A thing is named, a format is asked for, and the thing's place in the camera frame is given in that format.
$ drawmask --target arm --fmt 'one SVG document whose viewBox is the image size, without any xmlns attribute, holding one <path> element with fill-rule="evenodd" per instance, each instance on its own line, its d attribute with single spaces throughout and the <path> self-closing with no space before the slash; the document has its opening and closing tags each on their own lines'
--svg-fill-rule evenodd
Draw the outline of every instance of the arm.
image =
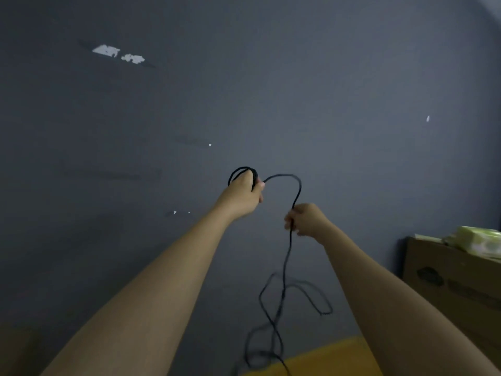
<svg viewBox="0 0 501 376">
<path fill-rule="evenodd" d="M 288 229 L 316 239 L 385 376 L 501 373 L 446 317 L 416 291 L 367 256 L 314 204 L 285 217 Z"/>
<path fill-rule="evenodd" d="M 87 322 L 42 376 L 165 376 L 228 225 L 262 201 L 250 171 Z"/>
</svg>

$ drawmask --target gray wall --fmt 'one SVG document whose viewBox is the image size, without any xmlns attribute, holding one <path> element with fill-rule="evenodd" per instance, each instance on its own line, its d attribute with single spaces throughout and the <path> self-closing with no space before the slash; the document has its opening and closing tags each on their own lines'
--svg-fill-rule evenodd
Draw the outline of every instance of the gray wall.
<svg viewBox="0 0 501 376">
<path fill-rule="evenodd" d="M 300 176 L 300 201 L 392 270 L 408 234 L 499 227 L 501 35 L 474 0 L 4 0 L 0 10 L 0 320 L 40 329 L 46 359 L 241 165 Z M 264 322 L 257 295 L 281 266 L 296 189 L 270 181 L 265 203 L 224 236 L 172 375 L 225 374 Z M 317 244 L 294 238 L 289 270 L 321 286 L 334 315 L 291 292 L 287 356 L 357 333 Z M 278 296 L 275 285 L 271 305 Z"/>
</svg>

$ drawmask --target right hand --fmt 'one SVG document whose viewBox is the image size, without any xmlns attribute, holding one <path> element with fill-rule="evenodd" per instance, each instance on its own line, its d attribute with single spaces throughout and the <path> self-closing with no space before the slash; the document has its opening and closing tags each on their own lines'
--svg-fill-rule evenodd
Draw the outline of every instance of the right hand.
<svg viewBox="0 0 501 376">
<path fill-rule="evenodd" d="M 297 231 L 298 236 L 310 236 L 318 240 L 319 235 L 332 226 L 332 223 L 313 203 L 301 203 L 285 216 L 285 229 Z"/>
</svg>

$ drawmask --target hand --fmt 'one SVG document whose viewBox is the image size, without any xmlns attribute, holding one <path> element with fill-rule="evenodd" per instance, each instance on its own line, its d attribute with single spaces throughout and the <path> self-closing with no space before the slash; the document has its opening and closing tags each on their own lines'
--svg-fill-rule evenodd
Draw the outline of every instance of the hand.
<svg viewBox="0 0 501 376">
<path fill-rule="evenodd" d="M 252 190 L 252 182 L 252 171 L 247 170 L 222 192 L 214 209 L 224 211 L 228 215 L 229 222 L 250 214 L 263 201 L 261 191 L 265 188 L 265 184 L 259 177 L 254 190 Z"/>
<path fill-rule="evenodd" d="M 285 229 L 297 231 L 298 236 L 310 236 L 318 240 L 319 235 L 332 223 L 313 203 L 302 203 L 290 210 L 285 216 Z"/>
</svg>

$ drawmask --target black rope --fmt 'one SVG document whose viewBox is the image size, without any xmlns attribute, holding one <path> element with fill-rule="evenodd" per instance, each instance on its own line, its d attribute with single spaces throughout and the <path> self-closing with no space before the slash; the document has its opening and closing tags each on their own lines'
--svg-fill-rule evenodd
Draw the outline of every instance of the black rope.
<svg viewBox="0 0 501 376">
<path fill-rule="evenodd" d="M 229 180 L 228 180 L 228 186 L 231 182 L 233 182 L 235 179 L 237 179 L 240 175 L 245 173 L 247 170 L 250 170 L 253 173 L 252 188 L 254 189 L 255 183 L 258 179 L 258 172 L 256 170 L 254 170 L 253 168 L 247 167 L 247 166 L 239 167 L 237 170 L 235 170 L 233 173 L 231 173 L 231 175 L 229 176 Z M 294 174 L 276 174 L 276 175 L 272 175 L 271 177 L 266 178 L 263 182 L 266 183 L 270 179 L 273 179 L 276 177 L 292 177 L 299 183 L 299 191 L 297 192 L 296 198 L 294 199 L 294 202 L 292 203 L 292 208 L 294 208 L 296 205 L 297 199 L 299 198 L 299 195 L 301 194 L 301 186 L 302 186 L 301 180 L 299 179 L 298 176 L 296 176 Z M 296 280 L 294 278 L 290 278 L 287 276 L 287 263 L 289 262 L 289 257 L 291 255 L 291 248 L 292 248 L 293 225 L 294 225 L 294 221 L 291 222 L 291 230 L 289 231 L 289 249 L 287 250 L 287 254 L 285 255 L 284 265 L 282 268 L 282 274 L 280 275 L 278 272 L 272 273 L 272 275 L 268 278 L 268 280 L 265 284 L 265 287 L 259 293 L 259 304 L 261 306 L 261 309 L 265 313 L 268 322 L 266 322 L 258 327 L 253 328 L 247 334 L 247 339 L 245 342 L 245 348 L 244 348 L 244 352 L 243 352 L 243 363 L 245 363 L 245 365 L 247 365 L 248 369 L 250 369 L 252 371 L 258 371 L 260 369 L 268 367 L 271 364 L 272 360 L 279 360 L 282 363 L 282 365 L 285 367 L 285 370 L 287 371 L 287 375 L 291 376 L 291 372 L 289 371 L 289 368 L 287 368 L 287 366 L 285 365 L 285 361 L 283 359 L 284 341 L 282 340 L 282 337 L 280 336 L 280 333 L 278 330 L 278 324 L 279 324 L 280 318 L 282 317 L 283 310 L 284 310 L 285 292 L 287 291 L 287 289 L 295 288 L 295 289 L 301 291 L 306 296 L 306 298 L 308 298 L 308 301 L 311 303 L 313 308 L 317 311 L 317 313 L 320 316 L 329 315 L 329 314 L 332 314 L 332 312 L 333 312 L 331 303 L 329 302 L 325 293 L 319 287 L 315 286 L 314 284 L 312 284 L 308 281 Z M 275 315 L 272 317 L 268 313 L 268 310 L 266 309 L 266 307 L 263 303 L 263 294 L 266 291 L 266 289 L 268 288 L 268 286 L 271 284 L 272 280 L 274 278 L 280 278 L 280 277 L 282 278 L 282 294 L 280 296 L 279 307 L 277 308 Z M 310 287 L 313 290 L 315 290 L 316 292 L 318 292 L 320 294 L 320 296 L 323 298 L 323 300 L 325 301 L 325 303 L 327 304 L 327 306 L 329 307 L 329 309 L 327 311 L 322 311 L 322 310 L 318 309 L 316 304 L 313 302 L 311 297 L 308 295 L 308 292 L 304 289 L 304 286 Z M 254 335 L 260 331 L 269 330 L 270 328 L 272 329 L 270 349 L 269 350 L 253 350 L 253 351 L 249 350 L 249 347 L 251 345 L 251 341 L 252 341 Z M 278 352 L 275 351 L 276 345 L 277 345 L 277 340 L 278 340 L 278 344 L 279 344 Z M 256 364 L 255 363 L 256 359 L 263 359 L 264 362 Z M 235 365 L 235 367 L 231 373 L 232 376 L 238 376 L 238 372 L 239 372 L 240 368 L 243 366 L 243 363 L 242 363 L 242 361 L 240 361 L 239 363 L 237 363 Z"/>
</svg>

